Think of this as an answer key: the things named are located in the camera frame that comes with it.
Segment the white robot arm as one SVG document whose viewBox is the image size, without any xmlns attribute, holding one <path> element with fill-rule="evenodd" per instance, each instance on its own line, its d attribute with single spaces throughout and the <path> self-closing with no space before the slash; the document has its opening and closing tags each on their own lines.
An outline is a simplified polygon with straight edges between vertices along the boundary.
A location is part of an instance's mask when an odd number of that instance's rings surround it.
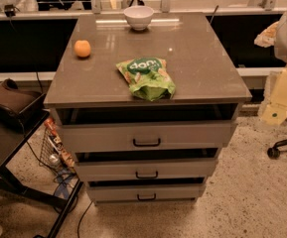
<svg viewBox="0 0 287 238">
<path fill-rule="evenodd" d="M 272 72 L 265 84 L 264 100 L 258 111 L 260 119 L 270 125 L 280 125 L 287 118 L 287 11 L 280 20 L 262 31 L 254 43 L 263 48 L 274 47 L 274 54 L 286 66 Z"/>
</svg>

